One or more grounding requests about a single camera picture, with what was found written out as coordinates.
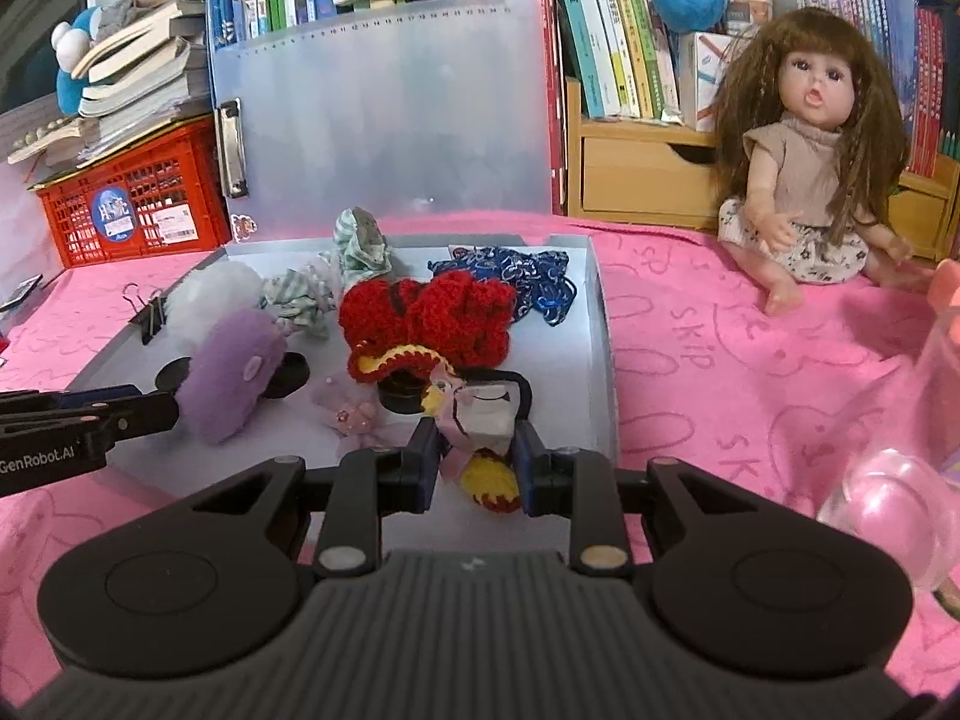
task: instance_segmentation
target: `white tray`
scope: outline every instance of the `white tray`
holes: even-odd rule
[[[511,349],[500,366],[525,376],[533,389],[531,423],[544,445],[579,446],[617,458],[616,396],[613,390],[610,338],[597,261],[588,237],[554,236],[545,247],[525,247],[517,236],[397,236],[395,269],[428,280],[427,262],[449,258],[449,245],[502,245],[520,251],[562,248],[569,253],[568,278],[577,298],[565,321],[550,327],[531,312],[511,327]],[[330,240],[263,242],[227,245],[199,268],[219,257],[244,262],[264,277],[298,268]],[[304,354],[311,382],[343,371],[347,343],[332,317],[329,341],[318,343],[301,335],[290,338],[290,349]],[[70,384],[69,389],[133,384],[155,389],[157,372],[188,351],[161,331],[147,346],[139,328],[128,325]],[[310,384],[280,401],[262,402],[243,431],[220,446],[210,447],[190,436],[184,424],[168,433],[121,442],[107,460],[147,485],[176,497],[195,493],[230,475],[278,455],[299,455],[307,467],[336,463],[338,437],[312,418]],[[408,420],[413,425],[418,416]],[[319,528],[314,517],[311,533]],[[568,524],[558,517],[531,519],[517,514],[493,514],[474,504],[459,488],[438,480],[429,512],[394,514],[384,520],[384,550],[418,548],[457,551],[555,549],[565,553]]]

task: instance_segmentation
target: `pink tablecloth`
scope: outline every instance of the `pink tablecloth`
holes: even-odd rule
[[[567,220],[466,215],[457,232],[584,232]],[[387,233],[442,231],[430,218]],[[774,322],[757,289],[709,237],[594,225],[613,338],[621,464],[670,454],[800,511],[818,505],[848,447],[862,442],[888,392],[881,376],[915,354],[932,317],[921,298],[864,280],[806,288],[808,304]],[[65,385],[128,317],[128,281],[164,286],[195,257],[71,274],[19,334],[0,388]],[[837,415],[845,413],[839,430]],[[56,673],[37,622],[43,571],[72,544],[128,521],[161,499],[102,472],[0,501],[0,691],[24,701]],[[636,528],[638,556],[645,545]],[[910,691],[944,693],[960,680],[960,624],[929,597],[889,670]]]

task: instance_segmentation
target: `pink transparent container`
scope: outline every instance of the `pink transparent container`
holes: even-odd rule
[[[885,382],[882,419],[817,519],[894,557],[915,589],[960,562],[960,310],[939,315],[913,367]]]

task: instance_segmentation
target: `ribbed black surface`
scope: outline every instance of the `ribbed black surface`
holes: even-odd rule
[[[68,669],[24,716],[887,720],[905,700],[878,670],[819,685],[724,672],[669,640],[627,584],[554,555],[395,554],[376,575],[320,584],[246,661],[170,683]]]

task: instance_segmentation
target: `doll's head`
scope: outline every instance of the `doll's head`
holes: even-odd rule
[[[886,221],[909,142],[890,73],[855,26],[820,8],[796,10],[765,25],[733,58],[714,98],[722,199],[747,191],[743,134],[785,112],[840,132],[830,240],[839,242],[857,211]]]

